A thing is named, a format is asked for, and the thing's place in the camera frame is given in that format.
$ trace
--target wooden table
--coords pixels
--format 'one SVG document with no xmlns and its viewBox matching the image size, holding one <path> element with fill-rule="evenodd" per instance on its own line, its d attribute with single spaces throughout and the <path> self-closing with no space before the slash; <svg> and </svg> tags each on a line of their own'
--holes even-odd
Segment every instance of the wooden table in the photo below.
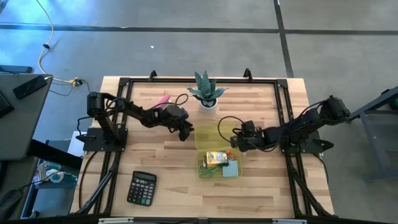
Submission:
<svg viewBox="0 0 398 224">
<path fill-rule="evenodd" d="M 101 92 L 116 95 L 119 78 L 104 77 Z M 304 80 L 291 78 L 287 81 L 294 115 L 298 116 L 308 106 Z M 187 87 L 195 87 L 195 84 L 134 83 L 131 98 L 136 105 L 150 108 L 166 93 L 172 96 L 172 100 L 181 93 L 191 95 Z M 229 90 L 219 98 L 215 114 L 201 113 L 199 102 L 194 97 L 190 97 L 182 106 L 188 111 L 188 120 L 194 127 L 200 122 L 218 121 L 227 115 L 237 116 L 243 121 L 253 120 L 256 125 L 263 127 L 279 126 L 272 85 L 239 83 L 218 84 L 217 87 Z M 281 97 L 285 109 L 283 94 Z M 180 142 L 177 133 L 170 134 L 167 128 L 161 126 L 145 128 L 133 118 L 127 119 L 127 128 L 128 146 L 122 153 L 119 166 L 111 214 L 113 217 L 294 217 L 286 163 L 279 148 L 269 153 L 249 151 L 242 154 L 243 176 L 240 178 L 204 181 L 197 177 L 197 151 L 193 133 L 185 142 Z M 90 155 L 88 153 L 85 156 L 81 171 Z M 87 168 L 82 186 L 83 203 L 98 185 L 103 156 L 104 153 L 97 153 Z M 304 154 L 302 157 L 309 189 L 324 208 L 333 213 L 322 163 L 313 155 Z M 150 207 L 126 201 L 134 170 L 158 176 L 154 201 Z M 71 212 L 78 210 L 79 187 L 75 191 Z M 107 196 L 108 188 L 104 191 L 101 211 Z M 300 190 L 298 197 L 304 212 Z"/>
</svg>

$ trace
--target green leaf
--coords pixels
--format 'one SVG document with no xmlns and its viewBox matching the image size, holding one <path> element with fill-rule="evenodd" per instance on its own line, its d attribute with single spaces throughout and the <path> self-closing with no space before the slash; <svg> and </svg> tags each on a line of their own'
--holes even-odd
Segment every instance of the green leaf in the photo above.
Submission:
<svg viewBox="0 0 398 224">
<path fill-rule="evenodd" d="M 211 86 L 210 86 L 209 76 L 207 75 L 206 71 L 205 74 L 203 75 L 203 78 L 201 79 L 200 91 L 201 95 L 205 99 L 208 99 L 211 96 Z"/>
<path fill-rule="evenodd" d="M 197 96 L 200 99 L 203 99 L 203 95 L 201 94 L 200 90 L 194 90 L 193 88 L 187 88 L 191 93 L 193 93 L 193 96 Z"/>
<path fill-rule="evenodd" d="M 197 100 L 201 100 L 201 98 L 197 95 L 192 95 L 193 97 L 195 97 Z"/>
<path fill-rule="evenodd" d="M 213 81 L 210 83 L 211 92 L 212 92 L 212 93 L 213 93 L 214 91 L 216 91 L 216 82 L 217 82 L 217 80 L 213 80 Z"/>
<path fill-rule="evenodd" d="M 201 88 L 201 76 L 197 73 L 197 72 L 195 72 L 195 80 L 197 81 L 197 85 L 198 85 L 198 90 L 200 90 L 200 88 Z"/>
<path fill-rule="evenodd" d="M 228 88 L 224 89 L 224 88 L 219 88 L 216 91 L 214 91 L 214 93 L 212 94 L 212 96 L 209 98 L 209 100 L 214 100 L 216 98 L 219 98 L 225 90 L 227 90 Z"/>
<path fill-rule="evenodd" d="M 201 95 L 200 90 L 194 90 L 193 88 L 187 88 L 191 93 L 196 94 L 196 95 Z"/>
</svg>

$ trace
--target desk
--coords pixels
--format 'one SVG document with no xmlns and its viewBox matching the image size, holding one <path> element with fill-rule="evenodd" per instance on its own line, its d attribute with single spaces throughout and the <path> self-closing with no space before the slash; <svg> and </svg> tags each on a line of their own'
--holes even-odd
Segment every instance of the desk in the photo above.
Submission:
<svg viewBox="0 0 398 224">
<path fill-rule="evenodd" d="M 0 75 L 0 91 L 15 108 L 0 118 L 0 163 L 3 172 L 0 175 L 0 198 L 10 190 L 32 183 L 38 161 L 36 157 L 80 168 L 79 157 L 32 139 L 52 79 L 47 79 L 47 85 L 20 100 L 12 90 L 37 76 L 39 75 Z M 28 187 L 23 190 L 22 200 L 17 204 L 11 219 L 21 217 L 28 190 Z"/>
<path fill-rule="evenodd" d="M 101 92 L 116 95 L 120 77 L 104 77 Z M 303 79 L 288 79 L 290 98 L 295 116 L 308 106 Z M 150 108 L 166 93 L 172 100 L 188 93 L 187 87 L 194 83 L 134 83 L 132 100 L 136 105 Z M 190 97 L 182 106 L 189 113 L 194 127 L 200 122 L 233 115 L 242 120 L 252 119 L 263 127 L 279 126 L 274 89 L 265 84 L 218 84 L 229 88 L 219 98 L 215 114 L 199 111 L 199 102 Z M 289 180 L 284 156 L 277 148 L 265 153 L 249 151 L 242 154 L 243 176 L 238 179 L 203 181 L 197 177 L 194 134 L 185 142 L 178 134 L 170 134 L 165 127 L 143 127 L 133 118 L 127 119 L 129 136 L 126 150 L 122 153 L 112 214 L 113 217 L 236 217 L 269 218 L 294 217 Z M 83 181 L 82 199 L 85 202 L 98 185 L 104 153 L 99 152 L 87 168 Z M 307 184 L 324 208 L 333 213 L 328 185 L 321 162 L 313 155 L 303 155 Z M 127 203 L 127 191 L 134 170 L 154 173 L 158 176 L 152 206 L 143 207 Z M 78 210 L 78 185 L 71 212 Z M 304 211 L 301 191 L 298 191 L 300 208 Z M 102 209 L 106 204 L 108 189 L 105 189 Z"/>
</svg>

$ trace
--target white pot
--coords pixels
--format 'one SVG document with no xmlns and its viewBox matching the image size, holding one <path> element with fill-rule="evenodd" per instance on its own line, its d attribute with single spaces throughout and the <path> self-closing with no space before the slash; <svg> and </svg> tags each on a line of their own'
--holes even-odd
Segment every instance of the white pot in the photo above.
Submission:
<svg viewBox="0 0 398 224">
<path fill-rule="evenodd" d="M 203 106 L 202 102 L 200 102 L 199 103 L 200 104 L 200 111 L 205 113 L 205 114 L 212 114 L 212 113 L 216 112 L 217 102 L 218 102 L 218 99 L 216 99 L 216 103 L 211 108 Z"/>
</svg>

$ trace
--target white cable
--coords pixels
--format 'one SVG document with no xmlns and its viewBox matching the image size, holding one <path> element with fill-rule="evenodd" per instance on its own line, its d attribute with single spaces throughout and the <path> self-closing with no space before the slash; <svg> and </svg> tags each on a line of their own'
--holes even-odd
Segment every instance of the white cable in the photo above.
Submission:
<svg viewBox="0 0 398 224">
<path fill-rule="evenodd" d="M 50 18 L 50 16 L 49 16 L 49 14 L 47 13 L 47 11 L 46 11 L 46 10 L 44 9 L 44 7 L 41 5 L 41 3 L 39 2 L 39 0 L 36 0 L 36 1 L 37 1 L 37 3 L 39 4 L 39 6 L 43 9 L 45 15 L 47 16 L 47 18 L 48 18 L 49 21 L 50 21 L 50 25 L 51 25 L 51 37 L 50 37 L 49 41 L 47 41 L 47 43 L 46 43 L 46 45 L 49 45 L 49 44 L 51 43 L 52 38 L 54 37 L 54 26 L 53 26 L 53 24 L 52 24 L 51 18 Z M 38 60 L 38 64 L 39 64 L 39 68 L 40 68 L 40 70 L 42 71 L 42 73 L 47 74 L 47 72 L 45 72 L 45 70 L 42 68 L 42 59 L 43 59 L 43 54 L 44 54 L 45 49 L 46 49 L 46 48 L 43 47 L 42 53 L 40 53 L 39 60 Z M 67 81 L 67 80 L 61 80 L 61 79 L 59 79 L 59 78 L 54 78 L 54 77 L 53 77 L 53 79 L 56 80 L 56 81 L 60 81 L 60 82 L 70 83 L 70 82 Z"/>
</svg>

